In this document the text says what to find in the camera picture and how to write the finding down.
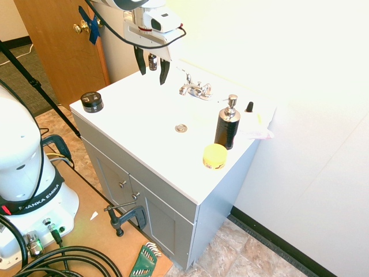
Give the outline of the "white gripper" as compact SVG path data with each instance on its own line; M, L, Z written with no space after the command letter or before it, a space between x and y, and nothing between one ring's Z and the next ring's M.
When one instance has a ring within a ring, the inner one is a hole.
M160 57L160 85L163 85L167 79L172 61L172 50L170 46L164 46L172 40L172 31L161 33L156 30L143 31L133 23L133 15L131 12L123 13L123 37L136 46L134 46L134 55L142 75L146 74L146 64L144 59L144 51L146 49L150 53Z

